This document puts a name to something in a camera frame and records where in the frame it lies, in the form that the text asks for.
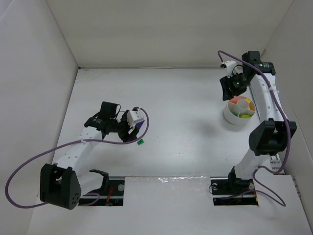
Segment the purple lego plate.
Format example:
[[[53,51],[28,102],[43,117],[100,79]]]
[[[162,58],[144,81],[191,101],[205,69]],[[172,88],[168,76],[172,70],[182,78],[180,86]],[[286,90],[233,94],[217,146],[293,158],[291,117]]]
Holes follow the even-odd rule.
[[[144,121],[138,122],[138,123],[135,125],[135,128],[137,128],[138,130],[140,130],[140,128],[142,127],[143,124],[144,124]]]

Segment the orange round lego piece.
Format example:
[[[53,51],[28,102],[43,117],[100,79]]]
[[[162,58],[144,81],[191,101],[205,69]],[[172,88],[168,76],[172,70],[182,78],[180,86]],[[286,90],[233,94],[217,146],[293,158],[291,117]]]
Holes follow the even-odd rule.
[[[240,99],[243,99],[241,96],[236,96],[229,100],[229,102],[236,104]]]

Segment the small dark green lego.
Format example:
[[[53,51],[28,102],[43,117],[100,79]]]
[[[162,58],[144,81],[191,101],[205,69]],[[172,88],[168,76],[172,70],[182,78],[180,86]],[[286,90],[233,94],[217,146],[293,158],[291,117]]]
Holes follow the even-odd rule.
[[[140,139],[138,142],[137,142],[137,145],[141,145],[144,143],[144,140],[143,139]]]

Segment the yellow long lego brick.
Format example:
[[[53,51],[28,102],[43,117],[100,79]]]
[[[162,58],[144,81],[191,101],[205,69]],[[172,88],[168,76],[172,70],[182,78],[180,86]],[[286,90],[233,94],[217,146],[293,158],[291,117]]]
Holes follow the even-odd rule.
[[[249,103],[248,109],[255,111],[255,104],[253,103],[253,101],[247,97],[245,97],[245,100]]]

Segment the lime green square lego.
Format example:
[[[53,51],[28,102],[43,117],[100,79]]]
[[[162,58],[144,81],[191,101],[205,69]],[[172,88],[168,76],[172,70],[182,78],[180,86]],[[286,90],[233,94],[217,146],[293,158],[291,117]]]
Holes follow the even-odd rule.
[[[240,118],[243,119],[249,119],[251,118],[253,115],[255,114],[255,112],[246,112],[244,114],[239,115]]]

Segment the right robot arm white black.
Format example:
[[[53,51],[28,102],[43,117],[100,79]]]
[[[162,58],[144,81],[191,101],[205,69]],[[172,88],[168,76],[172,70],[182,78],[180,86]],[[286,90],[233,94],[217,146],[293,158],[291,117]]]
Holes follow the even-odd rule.
[[[291,139],[297,129],[281,107],[276,89],[273,63],[262,62],[258,51],[248,51],[241,58],[222,61],[226,70],[220,79],[223,100],[227,102],[224,115],[230,123],[244,124],[257,113],[260,124],[250,133],[249,149],[225,180],[211,183],[215,195],[252,192],[253,176],[263,163],[279,152],[289,154]]]

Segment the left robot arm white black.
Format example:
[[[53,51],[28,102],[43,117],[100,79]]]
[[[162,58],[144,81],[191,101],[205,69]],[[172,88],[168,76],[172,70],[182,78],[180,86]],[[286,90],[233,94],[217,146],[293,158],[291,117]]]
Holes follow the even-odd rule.
[[[108,173],[91,169],[81,173],[84,162],[97,144],[110,133],[116,133],[120,144],[133,142],[144,122],[138,107],[126,110],[118,118],[118,104],[102,102],[100,110],[84,124],[77,143],[53,164],[45,164],[40,173],[40,200],[71,210],[80,203],[81,196],[111,192]]]

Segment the white round divided container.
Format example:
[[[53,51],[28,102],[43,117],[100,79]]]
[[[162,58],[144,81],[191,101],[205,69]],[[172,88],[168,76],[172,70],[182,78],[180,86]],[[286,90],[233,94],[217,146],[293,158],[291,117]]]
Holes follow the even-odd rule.
[[[238,125],[238,126],[244,126],[246,125],[250,120],[251,118],[249,119],[243,119],[243,118],[240,118],[239,115],[241,114],[244,114],[246,112],[256,112],[253,111],[253,110],[249,110],[248,107],[249,107],[249,103],[245,100],[245,97],[246,96],[241,96],[243,99],[240,99],[236,104],[234,103],[231,103],[231,102],[227,102],[226,103],[226,106],[224,108],[224,117],[225,119],[233,124],[233,125]]]

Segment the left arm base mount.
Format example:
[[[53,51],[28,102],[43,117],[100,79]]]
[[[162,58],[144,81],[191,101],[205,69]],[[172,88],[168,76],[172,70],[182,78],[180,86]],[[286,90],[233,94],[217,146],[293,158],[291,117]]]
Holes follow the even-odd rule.
[[[110,177],[107,189],[96,189],[84,194],[78,206],[123,206],[125,177]]]

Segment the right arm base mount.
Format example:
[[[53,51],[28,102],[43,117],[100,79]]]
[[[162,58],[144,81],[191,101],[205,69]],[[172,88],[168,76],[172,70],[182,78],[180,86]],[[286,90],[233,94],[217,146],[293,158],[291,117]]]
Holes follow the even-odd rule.
[[[253,180],[237,180],[228,177],[211,177],[209,191],[214,206],[258,206]]]

